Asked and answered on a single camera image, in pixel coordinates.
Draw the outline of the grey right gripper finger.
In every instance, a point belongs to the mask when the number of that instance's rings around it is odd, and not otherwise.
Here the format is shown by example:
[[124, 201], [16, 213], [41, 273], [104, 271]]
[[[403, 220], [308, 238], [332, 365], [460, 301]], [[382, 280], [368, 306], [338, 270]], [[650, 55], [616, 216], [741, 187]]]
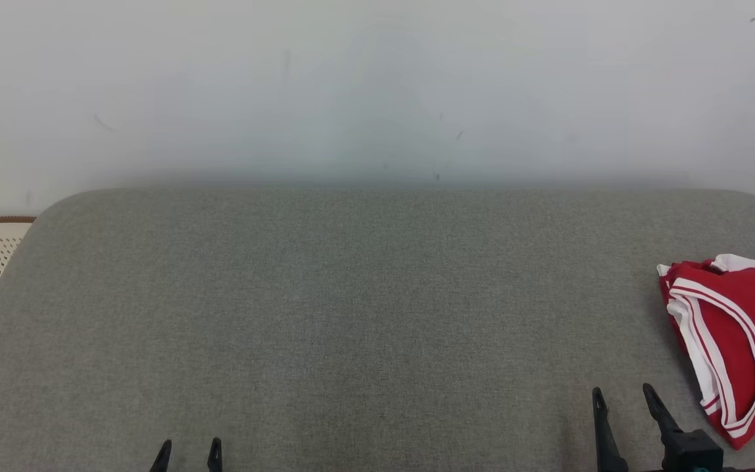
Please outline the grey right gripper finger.
[[597, 471], [629, 471], [627, 461], [621, 457], [609, 422], [609, 409], [599, 387], [591, 391], [594, 418]]
[[648, 406], [648, 412], [652, 416], [653, 420], [658, 424], [660, 430], [660, 436], [662, 439], [669, 439], [669, 437], [679, 437], [684, 433], [684, 430], [680, 428], [679, 424], [674, 419], [674, 416], [669, 412], [668, 408], [663, 404], [662, 399], [653, 388], [650, 383], [644, 383], [642, 385], [642, 393], [644, 394], [646, 404]]

